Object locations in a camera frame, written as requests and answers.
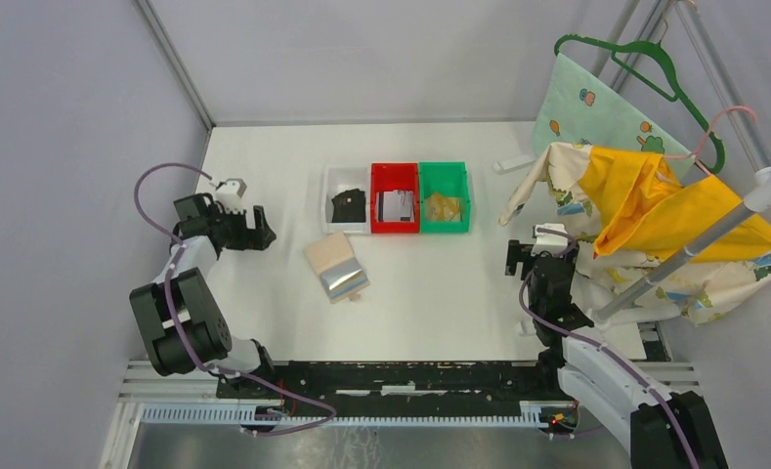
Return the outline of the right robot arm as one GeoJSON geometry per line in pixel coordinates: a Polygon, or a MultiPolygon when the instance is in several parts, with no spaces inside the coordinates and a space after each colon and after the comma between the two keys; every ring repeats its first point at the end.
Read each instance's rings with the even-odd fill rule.
{"type": "Polygon", "coordinates": [[[518,301],[545,348],[537,359],[537,390],[586,406],[634,468],[727,467],[704,398],[673,391],[624,358],[575,304],[577,257],[574,243],[556,253],[516,239],[507,244],[505,272],[521,277],[518,301]]]}

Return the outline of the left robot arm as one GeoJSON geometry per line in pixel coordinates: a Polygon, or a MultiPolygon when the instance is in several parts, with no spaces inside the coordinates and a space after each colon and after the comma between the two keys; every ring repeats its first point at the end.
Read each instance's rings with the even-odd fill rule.
{"type": "Polygon", "coordinates": [[[170,261],[129,301],[154,370],[161,376],[204,370],[240,377],[254,398],[270,396],[278,373],[256,339],[231,332],[206,277],[226,250],[264,251],[277,236],[261,205],[249,227],[243,210],[230,210],[208,192],[175,200],[170,261]]]}

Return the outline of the beige card holder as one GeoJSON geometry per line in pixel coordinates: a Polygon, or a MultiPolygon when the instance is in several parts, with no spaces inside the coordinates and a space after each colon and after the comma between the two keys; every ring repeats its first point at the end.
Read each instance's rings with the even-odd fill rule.
{"type": "Polygon", "coordinates": [[[369,287],[368,275],[344,233],[307,245],[304,254],[331,304],[357,302],[369,287]]]}

